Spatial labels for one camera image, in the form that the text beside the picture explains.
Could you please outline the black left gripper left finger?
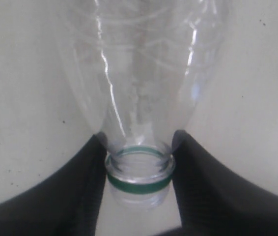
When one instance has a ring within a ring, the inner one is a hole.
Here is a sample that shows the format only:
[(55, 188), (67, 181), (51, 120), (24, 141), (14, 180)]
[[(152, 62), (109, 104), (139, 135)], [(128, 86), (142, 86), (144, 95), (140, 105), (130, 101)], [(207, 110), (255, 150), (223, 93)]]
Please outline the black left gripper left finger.
[(57, 172), (0, 203), (0, 236), (93, 236), (107, 150), (93, 135)]

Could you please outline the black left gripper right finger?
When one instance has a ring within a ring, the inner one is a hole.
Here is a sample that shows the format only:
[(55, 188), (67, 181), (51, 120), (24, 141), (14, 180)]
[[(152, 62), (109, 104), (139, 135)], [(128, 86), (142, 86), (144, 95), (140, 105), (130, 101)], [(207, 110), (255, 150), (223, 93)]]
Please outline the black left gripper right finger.
[(278, 195), (231, 171), (186, 131), (172, 145), (181, 226), (168, 236), (278, 236)]

